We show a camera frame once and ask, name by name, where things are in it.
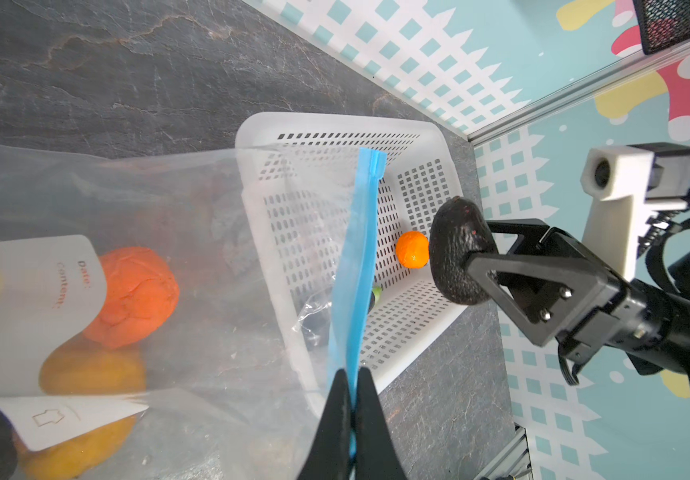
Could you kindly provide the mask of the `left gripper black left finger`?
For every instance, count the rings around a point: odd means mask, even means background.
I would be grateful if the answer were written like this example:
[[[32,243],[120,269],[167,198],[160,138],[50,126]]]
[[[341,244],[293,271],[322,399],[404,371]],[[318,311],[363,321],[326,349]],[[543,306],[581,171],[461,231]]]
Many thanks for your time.
[[[346,371],[336,372],[298,480],[346,480],[351,471],[352,406]]]

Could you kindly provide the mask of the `clear zip top bag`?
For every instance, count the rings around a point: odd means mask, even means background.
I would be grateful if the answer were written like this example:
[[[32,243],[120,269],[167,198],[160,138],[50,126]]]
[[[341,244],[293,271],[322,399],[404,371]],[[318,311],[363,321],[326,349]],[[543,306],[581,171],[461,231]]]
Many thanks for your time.
[[[386,163],[0,146],[0,479],[361,477]]]

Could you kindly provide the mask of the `white plastic basket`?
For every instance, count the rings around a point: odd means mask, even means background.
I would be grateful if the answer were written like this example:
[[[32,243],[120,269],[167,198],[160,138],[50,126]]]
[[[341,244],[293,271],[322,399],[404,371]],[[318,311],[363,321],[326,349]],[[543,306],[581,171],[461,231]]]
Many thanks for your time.
[[[460,315],[428,268],[396,258],[400,236],[428,234],[461,192],[433,124],[379,117],[265,112],[235,138],[242,199],[290,363],[314,412],[328,390],[330,290],[341,257],[361,149],[385,156],[377,184],[376,266],[360,362],[385,389]]]

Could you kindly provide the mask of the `yellow food piece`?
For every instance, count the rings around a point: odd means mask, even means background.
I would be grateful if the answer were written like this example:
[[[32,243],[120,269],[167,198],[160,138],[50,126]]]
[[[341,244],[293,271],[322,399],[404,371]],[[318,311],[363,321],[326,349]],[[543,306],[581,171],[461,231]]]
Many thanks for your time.
[[[126,399],[146,390],[140,348],[108,349],[81,335],[58,347],[39,376],[50,403],[35,419],[49,435],[41,444],[15,436],[21,469],[31,479],[77,479],[124,445],[142,407]]]

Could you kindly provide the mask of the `orange tangerine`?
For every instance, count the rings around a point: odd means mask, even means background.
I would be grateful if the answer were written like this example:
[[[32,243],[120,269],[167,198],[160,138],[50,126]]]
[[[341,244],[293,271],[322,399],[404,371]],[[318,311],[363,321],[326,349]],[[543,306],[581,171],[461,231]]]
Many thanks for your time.
[[[396,258],[407,269],[421,269],[429,262],[429,240],[419,231],[400,236],[395,247]]]
[[[160,328],[174,313],[179,285],[167,262],[154,250],[125,247],[100,257],[105,303],[83,336],[108,349],[135,344]]]

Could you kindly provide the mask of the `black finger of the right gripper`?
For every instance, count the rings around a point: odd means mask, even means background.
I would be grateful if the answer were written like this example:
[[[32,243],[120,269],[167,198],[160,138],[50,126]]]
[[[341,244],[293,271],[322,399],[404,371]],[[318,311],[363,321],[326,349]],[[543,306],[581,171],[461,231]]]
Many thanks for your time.
[[[488,220],[487,225],[496,235],[511,235],[513,243],[506,252],[540,252],[542,241],[551,227],[539,219]]]
[[[474,254],[466,273],[534,345],[566,336],[612,298],[612,278],[579,258]]]

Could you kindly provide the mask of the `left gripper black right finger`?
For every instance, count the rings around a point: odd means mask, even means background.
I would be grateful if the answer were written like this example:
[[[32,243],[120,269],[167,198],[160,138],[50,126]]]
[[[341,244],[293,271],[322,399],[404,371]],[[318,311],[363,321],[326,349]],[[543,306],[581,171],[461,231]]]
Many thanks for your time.
[[[353,427],[355,479],[407,480],[396,454],[371,371],[358,371]]]

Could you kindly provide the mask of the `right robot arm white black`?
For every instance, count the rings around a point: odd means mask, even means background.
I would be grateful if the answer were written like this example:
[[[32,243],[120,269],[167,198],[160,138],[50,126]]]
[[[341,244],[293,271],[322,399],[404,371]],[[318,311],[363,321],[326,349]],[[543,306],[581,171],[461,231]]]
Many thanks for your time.
[[[669,370],[690,388],[690,218],[669,221],[646,253],[650,283],[626,280],[567,232],[539,220],[494,221],[516,242],[505,254],[466,246],[459,266],[533,344],[557,343],[565,382],[604,347],[641,376]]]

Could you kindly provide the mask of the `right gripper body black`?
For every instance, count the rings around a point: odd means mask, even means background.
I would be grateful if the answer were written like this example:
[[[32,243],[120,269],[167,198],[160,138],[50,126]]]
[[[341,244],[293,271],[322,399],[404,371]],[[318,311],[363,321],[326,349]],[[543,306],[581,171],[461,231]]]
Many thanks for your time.
[[[559,286],[560,300],[578,300],[580,310],[556,334],[560,371],[568,384],[603,347],[626,352],[642,376],[662,370],[685,374],[677,329],[685,326],[689,304],[639,280],[626,281],[568,233],[551,228],[539,251],[549,257],[587,261],[600,279],[592,287]]]

